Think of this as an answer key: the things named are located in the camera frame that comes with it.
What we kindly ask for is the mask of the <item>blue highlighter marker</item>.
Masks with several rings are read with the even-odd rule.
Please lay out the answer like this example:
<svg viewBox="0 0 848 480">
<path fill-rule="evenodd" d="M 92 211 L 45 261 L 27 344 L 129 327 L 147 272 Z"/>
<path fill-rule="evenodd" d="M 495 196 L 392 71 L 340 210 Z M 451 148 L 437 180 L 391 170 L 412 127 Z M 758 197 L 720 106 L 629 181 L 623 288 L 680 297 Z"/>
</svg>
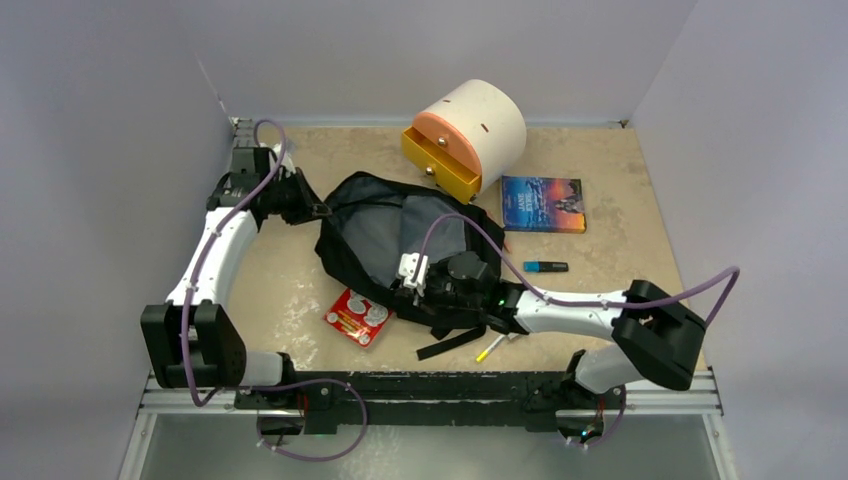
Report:
<svg viewBox="0 0 848 480">
<path fill-rule="evenodd" d="M 526 261 L 523 270 L 527 273 L 563 273 L 570 270 L 567 262 Z"/>
</svg>

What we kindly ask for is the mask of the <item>aluminium table frame rail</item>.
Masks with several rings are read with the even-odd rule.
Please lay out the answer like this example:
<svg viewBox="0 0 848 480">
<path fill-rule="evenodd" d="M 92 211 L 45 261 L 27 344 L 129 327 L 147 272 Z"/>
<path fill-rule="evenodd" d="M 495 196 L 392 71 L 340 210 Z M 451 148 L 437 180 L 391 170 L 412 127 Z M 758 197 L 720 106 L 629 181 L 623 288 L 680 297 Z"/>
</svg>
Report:
<svg viewBox="0 0 848 480">
<path fill-rule="evenodd" d="M 241 207 L 267 185 L 286 155 L 284 142 L 259 142 L 260 126 L 237 120 L 233 148 L 273 149 L 278 160 L 271 172 L 235 208 L 206 210 L 202 235 L 177 286 L 141 316 L 153 383 L 176 390 L 189 407 L 203 408 L 223 390 L 265 384 L 280 375 L 279 357 L 248 351 L 225 312 L 240 262 L 259 232 L 252 214 Z"/>
</svg>

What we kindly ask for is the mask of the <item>cream cylindrical drawer box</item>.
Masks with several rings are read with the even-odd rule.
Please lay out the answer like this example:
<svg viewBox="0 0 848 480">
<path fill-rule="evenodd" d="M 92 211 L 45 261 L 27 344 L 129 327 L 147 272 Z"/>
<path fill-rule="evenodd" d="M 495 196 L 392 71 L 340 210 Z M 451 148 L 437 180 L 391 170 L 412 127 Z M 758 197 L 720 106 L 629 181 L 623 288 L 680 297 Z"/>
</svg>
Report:
<svg viewBox="0 0 848 480">
<path fill-rule="evenodd" d="M 410 127 L 480 175 L 477 196 L 520 159 L 527 141 L 516 103 L 480 79 L 462 83 L 416 114 Z"/>
</svg>

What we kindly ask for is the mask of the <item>yellow white marker pen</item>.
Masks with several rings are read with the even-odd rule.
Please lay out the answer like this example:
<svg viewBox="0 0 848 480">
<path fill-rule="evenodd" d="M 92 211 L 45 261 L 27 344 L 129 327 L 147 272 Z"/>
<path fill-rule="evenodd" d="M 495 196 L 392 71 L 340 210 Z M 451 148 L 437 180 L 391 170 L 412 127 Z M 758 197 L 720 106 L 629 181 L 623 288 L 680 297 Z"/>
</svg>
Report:
<svg viewBox="0 0 848 480">
<path fill-rule="evenodd" d="M 475 358 L 475 362 L 480 364 L 484 362 L 491 353 L 498 348 L 498 346 L 508 339 L 507 335 L 499 335 L 495 338 L 483 351 L 481 351 Z"/>
</svg>

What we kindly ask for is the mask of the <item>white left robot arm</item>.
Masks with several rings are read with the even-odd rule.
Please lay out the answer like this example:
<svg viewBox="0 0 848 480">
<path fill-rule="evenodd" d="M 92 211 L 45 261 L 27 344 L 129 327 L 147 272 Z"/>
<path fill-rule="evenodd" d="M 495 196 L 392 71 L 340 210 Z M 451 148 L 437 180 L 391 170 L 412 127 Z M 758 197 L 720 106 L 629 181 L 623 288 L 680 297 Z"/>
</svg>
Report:
<svg viewBox="0 0 848 480">
<path fill-rule="evenodd" d="M 284 353 L 250 351 L 226 312 L 240 264 L 263 222 L 299 225 L 328 216 L 283 146 L 236 147 L 228 172 L 207 197 L 204 229 L 189 266 L 140 325 L 154 376 L 163 388 L 259 387 L 272 408 L 297 399 Z"/>
</svg>

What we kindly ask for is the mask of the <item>Jane Eyre book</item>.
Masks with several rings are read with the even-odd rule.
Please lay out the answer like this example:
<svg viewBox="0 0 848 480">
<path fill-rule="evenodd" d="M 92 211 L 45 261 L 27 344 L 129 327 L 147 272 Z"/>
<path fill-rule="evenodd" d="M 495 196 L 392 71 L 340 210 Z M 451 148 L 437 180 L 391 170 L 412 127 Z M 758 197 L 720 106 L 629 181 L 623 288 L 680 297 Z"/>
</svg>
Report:
<svg viewBox="0 0 848 480">
<path fill-rule="evenodd" d="M 501 197 L 507 231 L 582 234 L 587 230 L 580 179 L 503 176 Z"/>
</svg>

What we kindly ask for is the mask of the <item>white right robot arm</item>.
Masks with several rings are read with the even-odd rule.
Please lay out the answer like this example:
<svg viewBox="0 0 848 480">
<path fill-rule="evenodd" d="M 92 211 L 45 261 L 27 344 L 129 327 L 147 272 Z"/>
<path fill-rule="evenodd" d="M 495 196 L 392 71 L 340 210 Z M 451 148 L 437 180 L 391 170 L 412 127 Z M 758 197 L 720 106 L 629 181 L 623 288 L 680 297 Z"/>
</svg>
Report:
<svg viewBox="0 0 848 480">
<path fill-rule="evenodd" d="M 554 332 L 607 341 L 572 357 L 561 392 L 576 407 L 640 379 L 688 390 L 707 329 L 704 319 L 645 280 L 607 293 L 555 292 L 503 281 L 470 251 L 436 263 L 406 253 L 397 277 L 414 305 L 470 312 L 501 334 Z"/>
</svg>

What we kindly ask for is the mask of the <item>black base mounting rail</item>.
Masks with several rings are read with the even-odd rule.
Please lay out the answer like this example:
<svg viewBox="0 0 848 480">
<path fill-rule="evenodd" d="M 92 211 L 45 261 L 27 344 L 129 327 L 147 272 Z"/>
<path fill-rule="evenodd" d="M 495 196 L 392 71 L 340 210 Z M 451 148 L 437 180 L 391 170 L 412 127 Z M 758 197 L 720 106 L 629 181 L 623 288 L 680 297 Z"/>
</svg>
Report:
<svg viewBox="0 0 848 480">
<path fill-rule="evenodd" d="M 591 438 L 621 405 L 622 389 L 591 393 L 564 372 L 301 371 L 294 389 L 239 393 L 238 410 L 291 410 L 307 434 L 342 425 L 522 427 Z"/>
</svg>

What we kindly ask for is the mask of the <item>black student backpack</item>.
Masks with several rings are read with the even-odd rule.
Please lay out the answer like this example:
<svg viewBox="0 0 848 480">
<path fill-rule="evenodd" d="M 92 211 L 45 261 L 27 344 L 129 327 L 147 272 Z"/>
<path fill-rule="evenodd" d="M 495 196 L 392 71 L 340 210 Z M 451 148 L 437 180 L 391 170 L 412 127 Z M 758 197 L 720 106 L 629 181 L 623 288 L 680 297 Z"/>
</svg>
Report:
<svg viewBox="0 0 848 480">
<path fill-rule="evenodd" d="M 315 252 L 325 272 L 354 292 L 392 310 L 400 319 L 429 328 L 436 343 L 417 352 L 424 360 L 482 337 L 476 313 L 432 307 L 423 310 L 399 293 L 403 255 L 425 252 L 431 263 L 465 251 L 501 273 L 498 254 L 504 229 L 475 205 L 440 191 L 390 181 L 366 172 L 346 178 L 325 200 L 331 214 L 321 222 Z"/>
</svg>

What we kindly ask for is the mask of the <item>red sticker package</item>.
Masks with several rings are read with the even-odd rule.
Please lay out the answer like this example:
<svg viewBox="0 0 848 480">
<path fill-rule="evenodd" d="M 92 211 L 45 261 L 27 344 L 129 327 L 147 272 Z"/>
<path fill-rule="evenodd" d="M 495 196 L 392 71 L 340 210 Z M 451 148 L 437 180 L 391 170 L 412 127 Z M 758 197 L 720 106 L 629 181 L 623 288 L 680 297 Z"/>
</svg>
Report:
<svg viewBox="0 0 848 480">
<path fill-rule="evenodd" d="M 379 336 L 393 311 L 347 288 L 324 314 L 323 320 L 361 348 Z"/>
</svg>

